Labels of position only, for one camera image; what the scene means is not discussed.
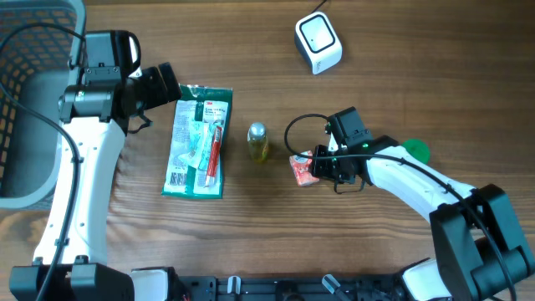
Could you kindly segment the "red white tube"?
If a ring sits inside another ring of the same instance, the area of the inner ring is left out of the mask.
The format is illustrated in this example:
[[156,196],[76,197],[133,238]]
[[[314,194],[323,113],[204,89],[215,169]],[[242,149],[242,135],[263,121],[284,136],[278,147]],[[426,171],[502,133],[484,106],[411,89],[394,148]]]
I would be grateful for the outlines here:
[[217,164],[222,143],[222,127],[217,125],[212,137],[211,152],[206,171],[206,179],[204,187],[210,187],[215,184],[217,174]]

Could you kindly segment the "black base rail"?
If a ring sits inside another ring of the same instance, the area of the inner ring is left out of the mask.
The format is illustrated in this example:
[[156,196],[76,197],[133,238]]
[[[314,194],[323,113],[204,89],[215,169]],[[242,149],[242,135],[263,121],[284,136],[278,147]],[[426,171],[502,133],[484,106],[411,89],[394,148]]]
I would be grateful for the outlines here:
[[178,301],[403,301],[412,300],[401,276],[372,274],[316,278],[176,277],[170,299]]

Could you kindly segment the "dark grey mesh basket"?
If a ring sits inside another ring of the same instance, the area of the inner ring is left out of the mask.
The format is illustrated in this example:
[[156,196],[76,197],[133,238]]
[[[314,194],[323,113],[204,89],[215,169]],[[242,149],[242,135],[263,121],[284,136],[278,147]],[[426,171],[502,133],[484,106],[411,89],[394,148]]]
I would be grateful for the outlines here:
[[30,115],[59,122],[60,98],[79,81],[82,0],[1,3],[1,207],[48,210],[61,160],[61,136]]

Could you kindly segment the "white barcode scanner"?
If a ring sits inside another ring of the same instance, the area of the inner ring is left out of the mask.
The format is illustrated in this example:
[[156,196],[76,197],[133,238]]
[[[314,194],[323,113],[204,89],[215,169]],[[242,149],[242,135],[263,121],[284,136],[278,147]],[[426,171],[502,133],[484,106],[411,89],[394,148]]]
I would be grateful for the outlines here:
[[342,59],[341,41],[325,13],[311,13],[297,21],[294,42],[314,75],[334,67]]

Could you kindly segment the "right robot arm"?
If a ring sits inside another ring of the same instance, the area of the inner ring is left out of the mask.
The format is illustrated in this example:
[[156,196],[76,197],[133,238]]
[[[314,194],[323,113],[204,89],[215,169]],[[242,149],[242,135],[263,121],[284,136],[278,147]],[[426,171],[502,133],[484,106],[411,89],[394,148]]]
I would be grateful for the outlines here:
[[455,181],[391,137],[372,137],[354,107],[325,120],[330,142],[316,147],[312,174],[383,189],[431,226],[434,258],[401,276],[409,298],[485,300],[534,274],[533,252],[503,189]]

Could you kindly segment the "green package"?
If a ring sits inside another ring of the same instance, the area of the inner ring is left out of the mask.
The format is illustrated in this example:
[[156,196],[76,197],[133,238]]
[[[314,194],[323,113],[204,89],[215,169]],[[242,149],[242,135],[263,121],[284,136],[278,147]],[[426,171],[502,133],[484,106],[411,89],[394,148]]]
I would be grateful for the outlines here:
[[223,192],[222,150],[211,166],[215,135],[225,145],[232,114],[233,89],[180,85],[176,101],[171,148],[162,187],[163,196],[221,199]]

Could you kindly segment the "green lid jar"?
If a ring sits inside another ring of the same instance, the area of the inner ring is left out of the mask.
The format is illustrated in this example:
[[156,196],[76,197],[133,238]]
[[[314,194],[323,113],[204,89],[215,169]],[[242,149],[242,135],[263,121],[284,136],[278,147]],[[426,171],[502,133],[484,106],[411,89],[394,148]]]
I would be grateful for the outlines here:
[[409,139],[403,142],[402,146],[419,162],[427,164],[430,161],[431,151],[424,141],[419,139]]

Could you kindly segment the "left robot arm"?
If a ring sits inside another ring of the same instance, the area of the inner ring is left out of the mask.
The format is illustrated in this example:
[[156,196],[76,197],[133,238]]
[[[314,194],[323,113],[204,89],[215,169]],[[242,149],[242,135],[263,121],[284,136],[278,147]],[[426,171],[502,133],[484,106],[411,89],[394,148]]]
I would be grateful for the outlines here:
[[106,219],[130,118],[181,98],[169,64],[144,69],[129,31],[76,33],[86,61],[60,98],[64,153],[48,225],[29,266],[12,269],[18,300],[132,300],[135,282],[107,265]]

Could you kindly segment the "small yellow bottle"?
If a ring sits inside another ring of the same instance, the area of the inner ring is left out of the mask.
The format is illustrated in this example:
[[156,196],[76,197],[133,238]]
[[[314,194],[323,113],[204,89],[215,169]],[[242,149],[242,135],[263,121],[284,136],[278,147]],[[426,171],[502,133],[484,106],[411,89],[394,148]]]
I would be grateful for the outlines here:
[[258,163],[264,162],[268,157],[267,129],[263,123],[251,124],[247,132],[247,144],[251,158]]

